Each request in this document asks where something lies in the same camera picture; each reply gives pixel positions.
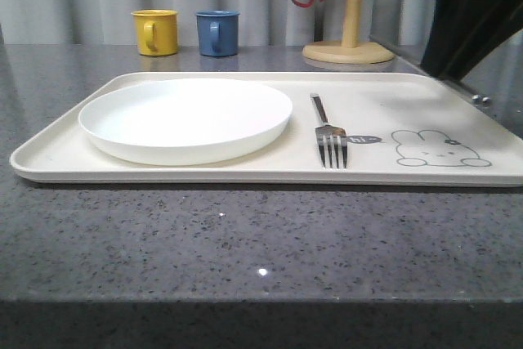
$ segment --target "fork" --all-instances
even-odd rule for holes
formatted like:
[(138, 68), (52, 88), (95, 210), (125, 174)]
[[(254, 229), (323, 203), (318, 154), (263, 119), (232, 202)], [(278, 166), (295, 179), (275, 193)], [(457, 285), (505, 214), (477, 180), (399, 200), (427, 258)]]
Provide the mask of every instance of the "fork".
[(314, 101), (315, 108), (320, 116), (321, 127), (315, 129), (316, 141), (318, 142), (318, 149), (320, 151), (321, 163), (324, 168), (327, 167), (325, 159), (325, 148), (327, 148), (327, 154), (329, 156), (329, 167), (334, 168), (334, 158), (336, 161), (336, 168), (346, 168), (347, 162), (347, 139), (346, 133), (343, 128), (334, 127), (329, 124), (327, 120), (327, 114), (321, 103), (320, 96), (318, 93), (311, 93), (311, 99)]

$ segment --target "white tray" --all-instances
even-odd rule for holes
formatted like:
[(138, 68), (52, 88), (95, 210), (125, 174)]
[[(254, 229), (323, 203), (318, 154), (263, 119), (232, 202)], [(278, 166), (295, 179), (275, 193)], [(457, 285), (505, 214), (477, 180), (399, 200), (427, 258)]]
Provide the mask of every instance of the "white tray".
[[(94, 147), (78, 126), (78, 112), (95, 97), (172, 78), (265, 83), (291, 98), (293, 115), (284, 133), (257, 152), (188, 167), (113, 158)], [(322, 97), (330, 122), (350, 136), (348, 169), (320, 164), (314, 134), (319, 120), (311, 92)], [(33, 136), (13, 152), (11, 165), (20, 176), (40, 182), (521, 186), (523, 141), (444, 84), (414, 74), (136, 73), (108, 82)]]

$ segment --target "countertop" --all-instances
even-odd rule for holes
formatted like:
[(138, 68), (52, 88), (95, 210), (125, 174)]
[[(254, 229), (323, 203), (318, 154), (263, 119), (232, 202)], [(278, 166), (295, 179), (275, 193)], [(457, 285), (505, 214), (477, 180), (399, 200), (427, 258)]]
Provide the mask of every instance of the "countertop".
[(217, 59), (193, 47), (151, 58), (133, 46), (0, 46), (4, 305), (523, 299), (521, 188), (45, 185), (12, 171), (17, 146), (138, 71), (419, 73), (400, 58), (323, 68), (299, 47)]

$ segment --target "plate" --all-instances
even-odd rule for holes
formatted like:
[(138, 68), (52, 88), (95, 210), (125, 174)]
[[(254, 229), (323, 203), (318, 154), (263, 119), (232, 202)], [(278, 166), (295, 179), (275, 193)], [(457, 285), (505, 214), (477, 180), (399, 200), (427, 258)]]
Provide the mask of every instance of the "plate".
[(153, 165), (233, 159), (276, 139), (293, 111), (282, 92), (229, 78), (182, 78), (124, 87), (87, 103), (80, 127), (100, 150)]

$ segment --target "rabbit illustration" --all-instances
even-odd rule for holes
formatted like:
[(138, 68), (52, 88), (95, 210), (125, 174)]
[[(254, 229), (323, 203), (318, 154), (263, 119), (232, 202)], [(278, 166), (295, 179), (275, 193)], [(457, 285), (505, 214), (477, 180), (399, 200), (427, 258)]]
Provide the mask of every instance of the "rabbit illustration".
[(422, 130), (420, 132), (399, 130), (392, 133), (398, 143), (396, 151), (401, 156), (399, 165), (420, 167), (489, 167), (490, 161), (482, 159), (470, 147), (450, 138), (441, 131)]

